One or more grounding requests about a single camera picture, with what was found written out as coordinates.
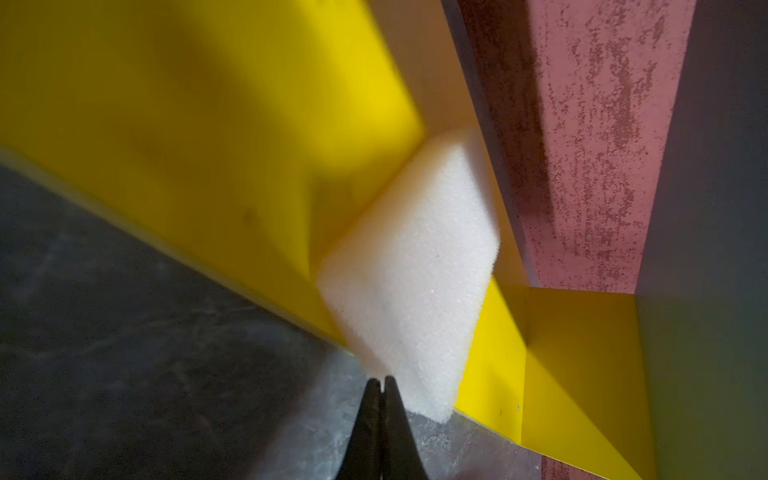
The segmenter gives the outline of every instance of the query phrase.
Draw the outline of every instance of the gray surface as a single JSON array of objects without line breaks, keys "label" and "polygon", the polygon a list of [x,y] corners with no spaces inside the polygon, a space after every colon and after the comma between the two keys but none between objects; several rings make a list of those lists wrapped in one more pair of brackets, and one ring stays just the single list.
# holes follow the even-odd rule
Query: gray surface
[{"label": "gray surface", "polygon": [[[332,478],[357,361],[0,167],[0,478]],[[540,478],[463,416],[428,473]]]},{"label": "gray surface", "polygon": [[637,286],[659,479],[768,478],[768,4],[699,0]]}]

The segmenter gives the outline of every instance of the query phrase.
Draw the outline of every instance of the red painted surface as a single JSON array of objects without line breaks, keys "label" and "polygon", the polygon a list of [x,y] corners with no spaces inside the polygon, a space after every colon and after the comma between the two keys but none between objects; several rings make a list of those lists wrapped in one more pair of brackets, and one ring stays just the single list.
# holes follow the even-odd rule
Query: red painted surface
[{"label": "red painted surface", "polygon": [[459,0],[533,284],[634,292],[694,3]]},{"label": "red painted surface", "polygon": [[541,480],[600,480],[600,477],[542,455]]}]

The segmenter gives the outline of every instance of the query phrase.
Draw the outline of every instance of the gray panel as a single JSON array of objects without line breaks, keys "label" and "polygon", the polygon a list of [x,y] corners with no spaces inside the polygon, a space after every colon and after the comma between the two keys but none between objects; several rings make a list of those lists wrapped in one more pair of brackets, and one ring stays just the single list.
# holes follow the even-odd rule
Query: gray panel
[{"label": "gray panel", "polygon": [[699,0],[637,286],[660,480],[768,478],[768,9]]}]

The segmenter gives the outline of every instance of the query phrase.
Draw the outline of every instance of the yellow panel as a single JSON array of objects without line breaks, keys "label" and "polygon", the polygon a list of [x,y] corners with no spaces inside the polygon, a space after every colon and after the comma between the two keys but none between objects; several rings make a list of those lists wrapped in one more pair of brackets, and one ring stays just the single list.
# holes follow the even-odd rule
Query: yellow panel
[{"label": "yellow panel", "polygon": [[520,443],[525,342],[496,279],[485,297],[456,408]]},{"label": "yellow panel", "polygon": [[6,1],[0,111],[39,177],[338,341],[313,268],[424,134],[363,0]]},{"label": "yellow panel", "polygon": [[656,464],[634,296],[531,289],[521,444],[611,480]]}]

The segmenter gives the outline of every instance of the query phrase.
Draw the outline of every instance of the white foam block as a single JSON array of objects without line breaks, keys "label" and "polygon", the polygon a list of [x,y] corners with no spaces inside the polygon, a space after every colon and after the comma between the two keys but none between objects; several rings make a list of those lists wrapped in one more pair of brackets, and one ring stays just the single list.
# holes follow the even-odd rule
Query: white foam block
[{"label": "white foam block", "polygon": [[317,286],[372,376],[437,422],[458,396],[499,233],[478,132],[428,142],[322,262]]}]

